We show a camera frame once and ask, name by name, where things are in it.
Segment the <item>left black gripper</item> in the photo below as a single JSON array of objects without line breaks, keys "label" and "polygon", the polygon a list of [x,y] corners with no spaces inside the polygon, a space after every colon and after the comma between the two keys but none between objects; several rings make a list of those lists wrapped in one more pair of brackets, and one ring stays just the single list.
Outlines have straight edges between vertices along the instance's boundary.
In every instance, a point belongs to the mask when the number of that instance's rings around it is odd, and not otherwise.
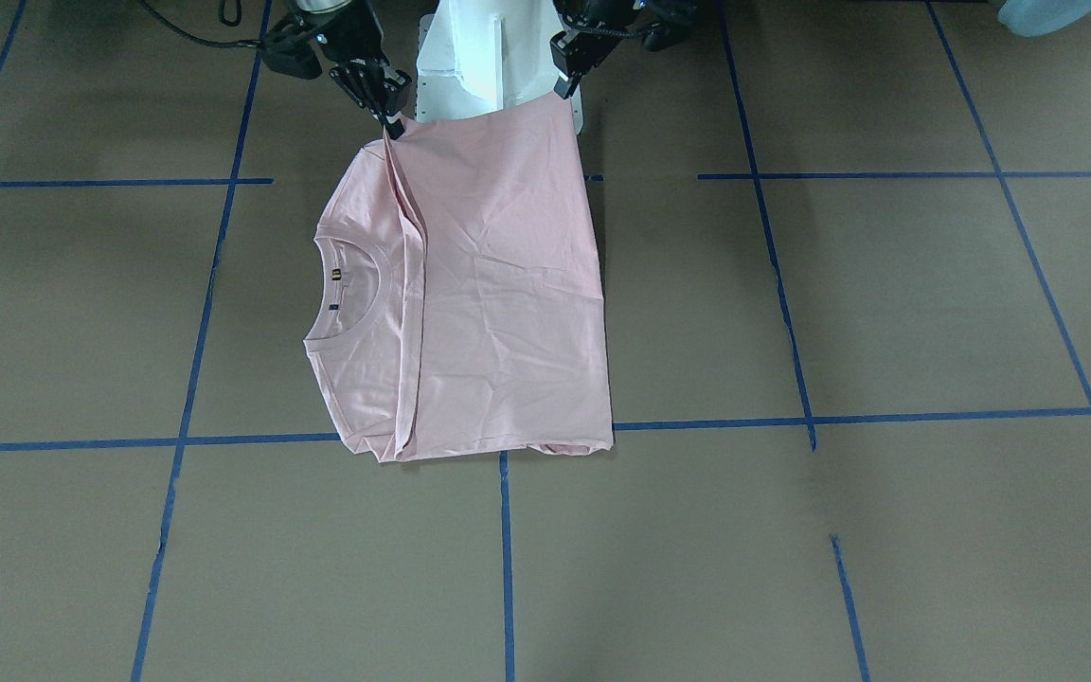
[{"label": "left black gripper", "polygon": [[646,40],[661,31],[661,23],[639,22],[648,1],[560,1],[563,31],[550,39],[550,51],[558,65],[554,94],[571,99],[579,91],[582,79],[601,65],[594,58],[594,36],[615,40]]}]

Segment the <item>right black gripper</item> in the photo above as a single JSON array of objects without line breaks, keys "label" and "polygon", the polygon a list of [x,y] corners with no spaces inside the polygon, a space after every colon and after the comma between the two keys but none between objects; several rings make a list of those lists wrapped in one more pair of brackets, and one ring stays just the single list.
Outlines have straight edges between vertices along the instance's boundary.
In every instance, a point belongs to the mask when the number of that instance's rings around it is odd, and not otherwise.
[{"label": "right black gripper", "polygon": [[401,137],[401,109],[410,99],[412,79],[385,64],[383,29],[371,1],[295,1],[300,29],[295,48],[298,77],[319,77],[319,50],[331,63],[332,80],[371,113],[389,139]]}]

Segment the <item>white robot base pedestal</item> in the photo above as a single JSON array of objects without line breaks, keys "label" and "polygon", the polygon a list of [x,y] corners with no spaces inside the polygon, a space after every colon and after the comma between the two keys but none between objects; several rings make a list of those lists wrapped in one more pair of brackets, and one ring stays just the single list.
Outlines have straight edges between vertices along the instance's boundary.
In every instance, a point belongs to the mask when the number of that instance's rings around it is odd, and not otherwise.
[{"label": "white robot base pedestal", "polygon": [[471,119],[553,92],[551,1],[441,1],[420,17],[413,118]]}]

